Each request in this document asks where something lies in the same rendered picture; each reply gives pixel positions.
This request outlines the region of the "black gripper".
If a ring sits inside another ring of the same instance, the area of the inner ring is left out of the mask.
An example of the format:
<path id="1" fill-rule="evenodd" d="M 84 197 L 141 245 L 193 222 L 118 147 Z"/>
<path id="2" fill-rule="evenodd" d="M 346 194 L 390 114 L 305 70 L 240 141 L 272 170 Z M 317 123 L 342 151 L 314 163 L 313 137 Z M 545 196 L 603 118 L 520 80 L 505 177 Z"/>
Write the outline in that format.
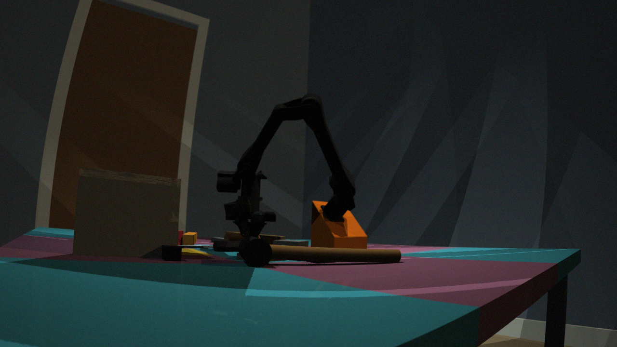
<path id="1" fill-rule="evenodd" d="M 226 215 L 226 220 L 234 220 L 240 228 L 240 233 L 243 235 L 249 235 L 249 237 L 258 237 L 263 230 L 265 222 L 276 222 L 276 215 L 274 212 L 263 212 L 259 210 L 259 201 L 263 200 L 258 193 L 241 192 L 240 199 L 250 199 L 251 213 L 240 212 L 236 215 Z M 250 219 L 250 222 L 248 222 Z"/>

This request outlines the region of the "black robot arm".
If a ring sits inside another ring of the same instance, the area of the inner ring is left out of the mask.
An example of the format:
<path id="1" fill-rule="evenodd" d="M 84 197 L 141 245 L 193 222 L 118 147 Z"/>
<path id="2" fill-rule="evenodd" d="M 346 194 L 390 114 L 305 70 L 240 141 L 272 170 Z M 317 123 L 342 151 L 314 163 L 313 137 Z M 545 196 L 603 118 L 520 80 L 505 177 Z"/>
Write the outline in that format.
<path id="1" fill-rule="evenodd" d="M 355 184 L 349 169 L 342 163 L 333 137 L 327 127 L 321 97 L 314 93 L 287 103 L 276 105 L 259 133 L 253 145 L 242 155 L 236 171 L 219 171 L 217 173 L 218 192 L 241 192 L 260 194 L 261 179 L 268 179 L 263 171 L 256 173 L 265 148 L 268 146 L 282 121 L 301 120 L 311 128 L 321 146 L 327 164 L 330 166 L 330 186 L 334 196 L 322 211 L 330 221 L 344 222 L 346 211 L 355 208 Z M 240 212 L 251 213 L 250 199 L 239 199 L 236 202 L 224 204 L 226 215 L 236 215 Z"/>

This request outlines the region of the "orange long bar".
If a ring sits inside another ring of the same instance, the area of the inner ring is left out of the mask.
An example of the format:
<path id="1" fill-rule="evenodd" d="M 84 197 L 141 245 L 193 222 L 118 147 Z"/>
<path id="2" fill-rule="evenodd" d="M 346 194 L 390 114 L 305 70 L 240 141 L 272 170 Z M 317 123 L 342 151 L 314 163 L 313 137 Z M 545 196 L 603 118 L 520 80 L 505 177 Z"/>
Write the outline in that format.
<path id="1" fill-rule="evenodd" d="M 183 234 L 182 245 L 194 245 L 195 242 L 198 242 L 197 238 L 197 232 L 187 232 L 186 234 Z"/>

